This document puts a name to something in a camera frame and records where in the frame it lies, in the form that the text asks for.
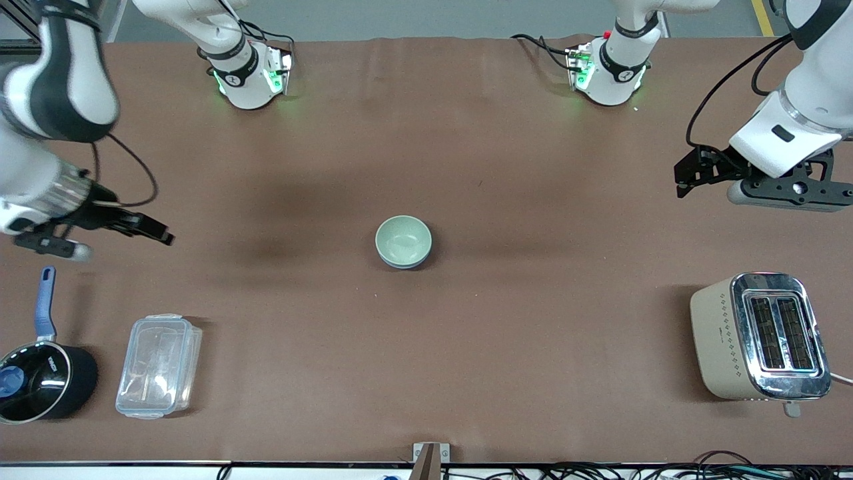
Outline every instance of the pot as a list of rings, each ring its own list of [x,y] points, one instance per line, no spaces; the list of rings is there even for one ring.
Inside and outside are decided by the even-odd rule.
[[[79,410],[95,390],[95,358],[86,350],[55,342],[50,317],[56,269],[42,270],[36,300],[36,341],[0,360],[0,423],[62,419]]]

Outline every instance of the table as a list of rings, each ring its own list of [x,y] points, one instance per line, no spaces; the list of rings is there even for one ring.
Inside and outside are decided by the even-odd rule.
[[[569,92],[516,41],[299,44],[294,96],[252,112],[217,94],[193,45],[108,45],[114,132],[157,174],[162,194],[143,211],[177,240],[76,232],[96,252],[85,265],[3,243],[0,349],[32,340],[38,272],[53,261],[59,341],[89,348],[101,377],[74,418],[0,428],[0,457],[407,460],[427,440],[468,462],[727,448],[853,463],[853,389],[791,420],[779,404],[718,400],[695,359],[689,297],[783,271],[805,283],[833,370],[853,372],[853,211],[736,207],[722,185],[676,198],[689,116],[764,42],[663,40],[616,108]],[[780,55],[764,84],[797,57]],[[724,146],[746,121],[748,75],[697,139]],[[91,162],[88,146],[55,149]],[[840,179],[850,153],[837,151]],[[132,159],[109,143],[102,156],[106,186],[148,194]],[[395,214],[432,228],[418,272],[374,252]],[[152,313],[204,330],[194,398],[175,418],[126,419],[113,404],[130,328]]]

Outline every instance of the yellow floor line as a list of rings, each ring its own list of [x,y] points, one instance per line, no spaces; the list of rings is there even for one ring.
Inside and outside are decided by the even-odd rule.
[[[764,1],[752,0],[752,9],[755,10],[755,16],[758,19],[758,26],[761,27],[761,34],[765,37],[774,37],[773,27],[770,25],[770,18],[767,16],[767,9],[764,7]]]

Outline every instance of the toaster slot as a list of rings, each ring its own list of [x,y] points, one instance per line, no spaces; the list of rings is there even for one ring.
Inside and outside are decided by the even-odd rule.
[[[776,301],[779,304],[779,315],[782,318],[788,351],[791,353],[792,366],[797,370],[813,370],[815,362],[809,347],[809,338],[805,335],[803,317],[797,300],[782,297]]]
[[[764,296],[753,296],[750,299],[752,317],[758,333],[758,345],[761,347],[761,362],[765,369],[785,368],[785,359],[779,344],[779,332],[773,321],[773,311],[770,299]]]

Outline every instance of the toaster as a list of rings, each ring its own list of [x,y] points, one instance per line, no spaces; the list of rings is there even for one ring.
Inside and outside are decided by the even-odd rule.
[[[705,386],[732,400],[797,402],[826,395],[832,379],[803,284],[785,273],[741,273],[690,299]]]

